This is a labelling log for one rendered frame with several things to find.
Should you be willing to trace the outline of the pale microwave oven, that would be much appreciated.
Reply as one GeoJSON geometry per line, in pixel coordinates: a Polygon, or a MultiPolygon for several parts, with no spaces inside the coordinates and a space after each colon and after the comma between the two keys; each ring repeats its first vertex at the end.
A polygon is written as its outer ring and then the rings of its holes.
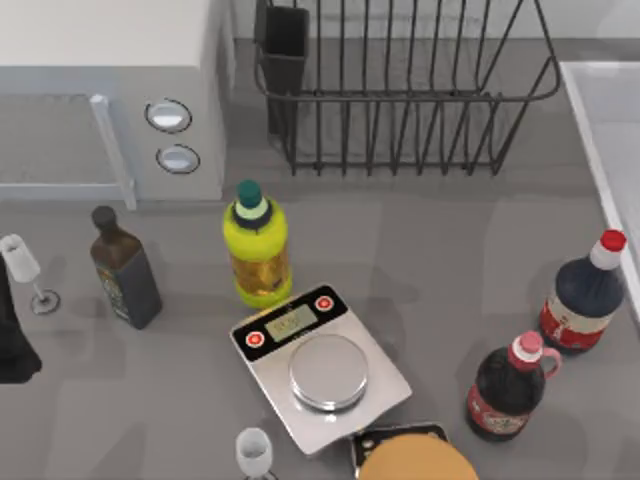
{"type": "Polygon", "coordinates": [[[137,205],[219,200],[234,75],[230,0],[0,0],[0,201],[124,203],[94,94],[109,99],[137,205]],[[147,123],[162,99],[190,110],[187,130],[147,123]],[[195,172],[156,163],[175,144],[198,153],[195,172]]]}

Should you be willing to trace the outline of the small microwave knob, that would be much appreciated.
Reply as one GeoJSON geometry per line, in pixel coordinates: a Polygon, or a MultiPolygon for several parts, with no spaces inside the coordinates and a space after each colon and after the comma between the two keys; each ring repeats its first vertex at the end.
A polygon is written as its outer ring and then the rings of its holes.
{"type": "Polygon", "coordinates": [[[175,144],[156,152],[156,163],[166,172],[174,175],[188,175],[195,172],[201,163],[196,151],[186,145],[175,144]]]}

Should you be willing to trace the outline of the dark bottle with red cap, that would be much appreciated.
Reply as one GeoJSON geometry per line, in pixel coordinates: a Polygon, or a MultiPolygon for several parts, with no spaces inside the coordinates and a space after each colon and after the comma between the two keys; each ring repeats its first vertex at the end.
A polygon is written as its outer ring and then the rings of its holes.
{"type": "Polygon", "coordinates": [[[549,345],[579,354],[599,342],[625,297],[620,265],[626,244],[623,231],[607,229],[586,256],[558,269],[539,315],[549,345]]]}

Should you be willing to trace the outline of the silver kitchen scale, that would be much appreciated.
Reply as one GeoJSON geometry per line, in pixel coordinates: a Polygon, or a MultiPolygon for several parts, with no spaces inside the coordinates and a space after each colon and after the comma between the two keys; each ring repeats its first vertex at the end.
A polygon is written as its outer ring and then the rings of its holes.
{"type": "Polygon", "coordinates": [[[230,339],[305,455],[364,430],[412,389],[329,284],[237,324],[230,339]]]}

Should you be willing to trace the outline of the large microwave knob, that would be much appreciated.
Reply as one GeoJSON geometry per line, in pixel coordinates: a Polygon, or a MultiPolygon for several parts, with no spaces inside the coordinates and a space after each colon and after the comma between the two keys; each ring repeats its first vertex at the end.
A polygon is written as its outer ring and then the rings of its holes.
{"type": "Polygon", "coordinates": [[[173,99],[148,103],[145,106],[144,117],[151,127],[167,134],[177,134],[187,130],[193,119],[190,110],[173,99]]]}

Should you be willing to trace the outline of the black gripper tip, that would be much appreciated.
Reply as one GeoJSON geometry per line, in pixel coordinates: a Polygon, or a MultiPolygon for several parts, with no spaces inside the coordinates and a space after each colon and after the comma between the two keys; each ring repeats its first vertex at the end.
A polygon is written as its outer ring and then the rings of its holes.
{"type": "Polygon", "coordinates": [[[16,315],[6,263],[0,255],[0,385],[25,384],[41,370],[41,358],[16,315]]]}

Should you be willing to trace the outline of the dark square bottle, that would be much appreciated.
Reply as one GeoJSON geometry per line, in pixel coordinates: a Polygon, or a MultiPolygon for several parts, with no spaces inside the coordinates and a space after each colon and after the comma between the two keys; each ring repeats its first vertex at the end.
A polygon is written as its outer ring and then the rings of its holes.
{"type": "Polygon", "coordinates": [[[91,219],[99,235],[91,245],[90,255],[112,310],[129,326],[143,330],[162,310],[144,246],[119,226],[112,207],[97,206],[91,219]]]}

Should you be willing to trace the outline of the black cutlery holder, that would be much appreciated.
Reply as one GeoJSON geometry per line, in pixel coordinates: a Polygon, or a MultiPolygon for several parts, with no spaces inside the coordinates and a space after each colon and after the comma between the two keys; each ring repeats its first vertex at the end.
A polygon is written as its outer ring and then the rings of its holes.
{"type": "Polygon", "coordinates": [[[288,110],[300,95],[308,57],[310,14],[306,8],[278,6],[272,0],[256,0],[254,41],[258,64],[266,82],[268,131],[287,131],[288,110]]]}

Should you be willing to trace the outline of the white stemmed glass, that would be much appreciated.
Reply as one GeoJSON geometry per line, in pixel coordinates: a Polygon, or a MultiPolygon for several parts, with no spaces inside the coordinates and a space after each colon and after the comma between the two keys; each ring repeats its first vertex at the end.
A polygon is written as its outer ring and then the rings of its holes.
{"type": "Polygon", "coordinates": [[[25,241],[17,234],[6,235],[0,238],[0,253],[12,278],[33,287],[31,311],[40,316],[54,313],[60,306],[60,296],[54,290],[39,286],[41,267],[25,241]]]}
{"type": "Polygon", "coordinates": [[[251,427],[241,431],[236,437],[235,454],[244,480],[279,480],[272,469],[272,442],[264,430],[251,427]]]}

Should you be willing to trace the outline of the yellow-green oil bottle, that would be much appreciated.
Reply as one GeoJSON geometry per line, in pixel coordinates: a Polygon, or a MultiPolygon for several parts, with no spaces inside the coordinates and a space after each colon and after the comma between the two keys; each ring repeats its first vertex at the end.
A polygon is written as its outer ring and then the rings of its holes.
{"type": "Polygon", "coordinates": [[[281,206],[264,195],[256,181],[244,180],[225,210],[222,230],[234,285],[243,302],[262,310],[284,301],[293,276],[288,222],[281,206]]]}

